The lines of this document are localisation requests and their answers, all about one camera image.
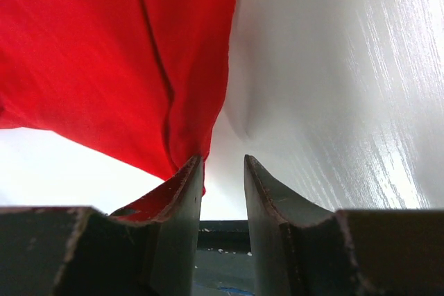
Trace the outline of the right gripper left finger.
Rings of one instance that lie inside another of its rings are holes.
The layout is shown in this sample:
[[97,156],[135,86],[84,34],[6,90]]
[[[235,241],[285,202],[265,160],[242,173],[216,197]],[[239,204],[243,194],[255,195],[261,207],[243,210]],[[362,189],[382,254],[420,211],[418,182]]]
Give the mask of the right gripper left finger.
[[203,194],[199,156],[140,199],[3,207],[2,295],[190,295]]

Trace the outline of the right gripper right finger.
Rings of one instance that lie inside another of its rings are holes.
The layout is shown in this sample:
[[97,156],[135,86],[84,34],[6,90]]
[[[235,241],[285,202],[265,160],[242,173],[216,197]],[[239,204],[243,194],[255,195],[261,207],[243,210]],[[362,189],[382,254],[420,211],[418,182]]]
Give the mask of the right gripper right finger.
[[328,211],[251,155],[244,188],[258,295],[442,295],[443,212]]

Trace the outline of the red t shirt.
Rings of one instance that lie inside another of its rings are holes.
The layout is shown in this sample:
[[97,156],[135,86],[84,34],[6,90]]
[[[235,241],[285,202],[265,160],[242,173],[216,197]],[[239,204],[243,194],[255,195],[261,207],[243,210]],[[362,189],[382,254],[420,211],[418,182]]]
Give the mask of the red t shirt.
[[207,157],[236,0],[1,0],[1,205],[142,221]]

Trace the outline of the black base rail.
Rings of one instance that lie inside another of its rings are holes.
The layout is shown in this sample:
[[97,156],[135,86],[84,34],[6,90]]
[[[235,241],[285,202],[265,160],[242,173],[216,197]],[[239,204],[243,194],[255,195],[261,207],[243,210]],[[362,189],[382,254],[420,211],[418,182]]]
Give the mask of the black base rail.
[[248,222],[201,221],[191,294],[254,295],[254,288]]

